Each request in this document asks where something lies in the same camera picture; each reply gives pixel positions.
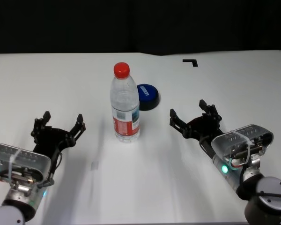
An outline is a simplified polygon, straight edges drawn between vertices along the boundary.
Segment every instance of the water bottle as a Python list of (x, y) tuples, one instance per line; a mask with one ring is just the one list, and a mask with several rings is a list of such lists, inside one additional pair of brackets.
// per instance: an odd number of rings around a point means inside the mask
[(113, 71), (110, 98), (115, 134), (120, 141), (130, 143), (140, 136), (139, 94), (127, 63), (117, 63)]

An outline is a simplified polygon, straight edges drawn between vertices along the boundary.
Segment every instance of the red label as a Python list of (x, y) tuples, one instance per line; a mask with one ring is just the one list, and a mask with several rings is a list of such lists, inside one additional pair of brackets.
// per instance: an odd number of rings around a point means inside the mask
[(139, 131), (140, 126), (138, 125), (136, 129), (133, 130), (132, 121), (123, 122), (119, 121), (113, 117), (113, 124), (115, 131), (123, 136), (132, 136)]

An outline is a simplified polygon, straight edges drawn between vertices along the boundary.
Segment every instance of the robotic arm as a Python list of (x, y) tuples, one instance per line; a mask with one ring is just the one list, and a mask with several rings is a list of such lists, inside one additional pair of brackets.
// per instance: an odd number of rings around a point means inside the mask
[(260, 172), (260, 158), (272, 143), (273, 133), (253, 124), (223, 133), (215, 105), (200, 100), (199, 107), (205, 113), (187, 124), (171, 109), (170, 125), (184, 138), (198, 140), (238, 197), (248, 201), (244, 214), (249, 224), (279, 224), (281, 180)]
[(62, 151), (75, 146), (86, 129), (81, 114), (69, 132), (46, 126), (50, 118), (46, 111), (43, 118), (35, 119), (33, 151), (0, 144), (0, 181), (10, 184), (0, 206), (0, 225), (23, 225), (35, 216), (47, 187), (54, 184)]

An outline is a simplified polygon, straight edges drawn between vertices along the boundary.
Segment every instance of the green led light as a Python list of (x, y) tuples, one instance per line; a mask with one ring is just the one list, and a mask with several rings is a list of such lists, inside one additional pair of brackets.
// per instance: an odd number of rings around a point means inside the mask
[(228, 167), (226, 165), (222, 166), (223, 173), (228, 173)]

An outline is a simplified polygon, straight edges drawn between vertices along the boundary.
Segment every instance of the red bottle cap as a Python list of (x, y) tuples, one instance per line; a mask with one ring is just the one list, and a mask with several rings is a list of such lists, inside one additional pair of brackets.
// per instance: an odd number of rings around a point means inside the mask
[(129, 76), (130, 68), (125, 62), (118, 62), (113, 68), (114, 75), (117, 78), (123, 79)]

